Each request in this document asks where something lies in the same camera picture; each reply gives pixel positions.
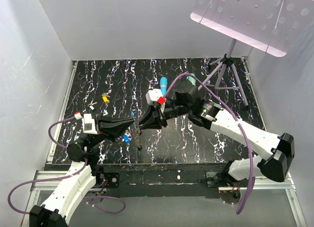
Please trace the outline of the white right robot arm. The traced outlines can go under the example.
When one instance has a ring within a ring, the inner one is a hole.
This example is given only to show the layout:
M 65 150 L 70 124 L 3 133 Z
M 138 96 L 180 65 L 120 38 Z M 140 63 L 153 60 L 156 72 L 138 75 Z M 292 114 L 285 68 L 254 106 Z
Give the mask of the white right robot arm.
M 284 182 L 295 157 L 292 135 L 283 133 L 279 136 L 235 120 L 219 104 L 202 99 L 197 86 L 189 80 L 179 80 L 174 92 L 175 99 L 166 99 L 161 89 L 151 89 L 146 93 L 149 107 L 139 121 L 138 131 L 162 129 L 169 119 L 186 114 L 193 124 L 226 135 L 241 144 L 249 144 L 257 154 L 252 160 L 229 161 L 220 175 L 225 185 L 231 187 L 249 175 Z

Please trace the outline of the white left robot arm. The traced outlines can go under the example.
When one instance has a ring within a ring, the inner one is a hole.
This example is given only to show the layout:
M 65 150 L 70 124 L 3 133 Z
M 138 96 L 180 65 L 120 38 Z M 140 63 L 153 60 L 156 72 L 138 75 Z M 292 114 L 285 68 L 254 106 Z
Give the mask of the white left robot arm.
M 70 219 L 92 188 L 101 192 L 107 187 L 118 187 L 119 174 L 108 173 L 98 163 L 100 150 L 96 147 L 104 140 L 116 141 L 134 123 L 133 118 L 111 118 L 79 112 L 67 121 L 81 120 L 83 134 L 67 145 L 71 166 L 53 193 L 29 212 L 30 227 L 66 227 Z

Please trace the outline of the key with blue tag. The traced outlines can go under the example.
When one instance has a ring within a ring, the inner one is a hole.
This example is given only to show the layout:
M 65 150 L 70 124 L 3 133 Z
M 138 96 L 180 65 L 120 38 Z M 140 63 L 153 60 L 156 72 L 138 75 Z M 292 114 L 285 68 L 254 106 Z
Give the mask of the key with blue tag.
M 130 143 L 130 138 L 127 136 L 127 135 L 123 135 L 123 141 L 126 143 L 126 144 L 129 144 Z

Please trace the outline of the lilac music stand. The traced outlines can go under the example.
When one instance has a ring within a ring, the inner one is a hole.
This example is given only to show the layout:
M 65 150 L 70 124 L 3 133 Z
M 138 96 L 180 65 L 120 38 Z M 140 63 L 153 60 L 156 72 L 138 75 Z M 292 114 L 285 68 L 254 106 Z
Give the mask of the lilac music stand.
M 222 77 L 237 42 L 251 46 L 262 101 L 299 100 L 293 79 L 314 55 L 314 0 L 196 0 L 191 19 L 231 38 L 226 54 L 209 67 Z

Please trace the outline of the blue toy microphone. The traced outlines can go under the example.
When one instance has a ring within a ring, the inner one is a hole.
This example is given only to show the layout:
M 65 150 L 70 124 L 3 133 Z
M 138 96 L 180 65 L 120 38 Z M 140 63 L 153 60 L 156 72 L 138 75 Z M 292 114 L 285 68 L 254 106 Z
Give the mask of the blue toy microphone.
M 167 91 L 167 86 L 168 86 L 168 80 L 166 77 L 161 77 L 159 86 L 163 94 Z

